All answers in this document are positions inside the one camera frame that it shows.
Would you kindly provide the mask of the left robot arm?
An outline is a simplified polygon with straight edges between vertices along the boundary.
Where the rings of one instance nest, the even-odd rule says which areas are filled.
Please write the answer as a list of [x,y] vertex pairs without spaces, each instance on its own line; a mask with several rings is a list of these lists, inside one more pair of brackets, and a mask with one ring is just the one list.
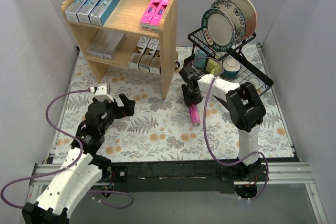
[[34,203],[25,203],[25,223],[69,223],[71,214],[98,181],[111,178],[110,160],[97,154],[114,120],[134,114],[135,101],[120,94],[119,106],[109,95],[95,96],[76,131],[68,155],[45,191]]

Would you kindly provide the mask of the pink toothpaste box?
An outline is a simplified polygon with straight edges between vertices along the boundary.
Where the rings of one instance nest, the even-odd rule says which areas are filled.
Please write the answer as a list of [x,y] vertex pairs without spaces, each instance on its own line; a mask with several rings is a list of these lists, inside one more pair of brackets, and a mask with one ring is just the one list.
[[192,104],[189,106],[189,111],[190,111],[190,117],[191,117],[191,122],[194,126],[198,126],[201,123],[201,119],[199,116],[199,112],[197,109],[196,104]]
[[155,14],[156,9],[158,8],[161,0],[150,0],[141,20],[140,28],[143,30],[150,29],[150,22]]

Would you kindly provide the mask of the magenta toothpaste box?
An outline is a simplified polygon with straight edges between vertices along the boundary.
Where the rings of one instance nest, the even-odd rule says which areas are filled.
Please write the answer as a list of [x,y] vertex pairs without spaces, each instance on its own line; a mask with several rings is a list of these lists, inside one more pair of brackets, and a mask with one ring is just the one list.
[[159,25],[160,25],[160,21],[161,18],[167,8],[167,5],[169,3],[170,0],[161,0],[151,21],[150,21],[150,25],[149,25],[149,29],[150,31],[159,32]]

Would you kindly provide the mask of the white toothpaste box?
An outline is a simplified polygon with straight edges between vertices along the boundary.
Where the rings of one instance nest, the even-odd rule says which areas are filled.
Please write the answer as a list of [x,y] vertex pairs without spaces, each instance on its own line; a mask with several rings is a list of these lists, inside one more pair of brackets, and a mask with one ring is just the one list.
[[114,60],[125,39],[125,33],[115,32],[102,53],[103,58],[106,60]]

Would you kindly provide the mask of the brown silver RO toothpaste box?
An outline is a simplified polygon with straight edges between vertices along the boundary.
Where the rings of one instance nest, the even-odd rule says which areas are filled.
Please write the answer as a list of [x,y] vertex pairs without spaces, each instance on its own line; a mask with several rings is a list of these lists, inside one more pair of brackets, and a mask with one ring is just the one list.
[[154,74],[161,74],[161,63],[160,63],[160,45],[158,45],[155,54],[149,65],[149,72]]

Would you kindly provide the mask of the dark striped toothpaste box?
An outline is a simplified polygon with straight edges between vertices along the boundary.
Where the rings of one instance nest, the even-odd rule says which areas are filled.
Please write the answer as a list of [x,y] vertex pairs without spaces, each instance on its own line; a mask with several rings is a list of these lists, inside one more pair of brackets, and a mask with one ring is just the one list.
[[149,72],[149,65],[154,57],[154,54],[159,46],[160,41],[158,39],[150,39],[149,43],[144,51],[144,54],[141,57],[141,60],[138,64],[139,69],[142,71]]

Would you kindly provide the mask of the silver black RO toothpaste box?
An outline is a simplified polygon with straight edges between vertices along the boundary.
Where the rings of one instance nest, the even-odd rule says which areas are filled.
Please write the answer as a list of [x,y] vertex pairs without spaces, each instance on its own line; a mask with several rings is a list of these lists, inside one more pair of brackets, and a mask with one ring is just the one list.
[[150,41],[150,38],[147,38],[147,37],[141,37],[139,39],[137,46],[128,62],[130,69],[139,70],[139,62],[147,48],[149,41]]

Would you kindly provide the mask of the silver Protefix toothpaste box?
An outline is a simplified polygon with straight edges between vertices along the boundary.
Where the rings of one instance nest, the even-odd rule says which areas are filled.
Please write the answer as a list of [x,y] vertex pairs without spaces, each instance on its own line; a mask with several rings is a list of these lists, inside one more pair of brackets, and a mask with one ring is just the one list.
[[103,58],[103,52],[107,45],[109,44],[112,37],[115,35],[115,31],[108,30],[100,40],[100,42],[97,44],[94,50],[94,56],[98,58]]

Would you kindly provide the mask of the cyan toothpaste box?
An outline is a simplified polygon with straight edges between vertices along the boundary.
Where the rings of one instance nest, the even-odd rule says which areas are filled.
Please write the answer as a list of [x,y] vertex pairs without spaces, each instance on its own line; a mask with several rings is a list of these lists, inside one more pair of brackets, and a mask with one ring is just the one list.
[[93,25],[103,26],[120,0],[100,0],[89,15]]
[[78,22],[90,24],[89,15],[100,0],[86,0],[77,12]]

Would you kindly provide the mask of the silver blue RO toothpaste box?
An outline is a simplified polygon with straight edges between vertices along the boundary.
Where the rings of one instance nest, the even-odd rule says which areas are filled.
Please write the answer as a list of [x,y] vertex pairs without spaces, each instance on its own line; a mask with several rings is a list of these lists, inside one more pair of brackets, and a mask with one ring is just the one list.
[[68,21],[78,23],[77,12],[85,3],[86,0],[74,0],[70,6],[66,9],[65,15]]

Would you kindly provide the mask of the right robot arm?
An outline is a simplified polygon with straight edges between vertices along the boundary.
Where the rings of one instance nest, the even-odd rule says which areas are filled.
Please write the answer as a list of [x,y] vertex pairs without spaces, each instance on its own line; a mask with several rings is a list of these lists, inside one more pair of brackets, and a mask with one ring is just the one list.
[[212,152],[207,136],[206,120],[203,120],[208,152],[216,162],[224,166],[224,176],[246,181],[257,179],[262,168],[258,136],[266,109],[254,85],[251,82],[233,83],[211,73],[200,73],[190,65],[183,67],[179,74],[185,82],[182,85],[182,91],[187,106],[199,104],[202,101],[201,93],[205,92],[204,110],[207,110],[209,97],[214,96],[229,111],[230,119],[238,129],[238,157],[233,163],[223,163]]

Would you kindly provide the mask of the pink toothpaste box front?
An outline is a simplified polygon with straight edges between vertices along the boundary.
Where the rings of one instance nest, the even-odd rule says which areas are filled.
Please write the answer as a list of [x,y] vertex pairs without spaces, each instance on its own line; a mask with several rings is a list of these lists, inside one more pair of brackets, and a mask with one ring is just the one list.
[[140,28],[143,30],[150,29],[150,22],[155,14],[156,9],[158,8],[161,0],[150,0],[141,20]]

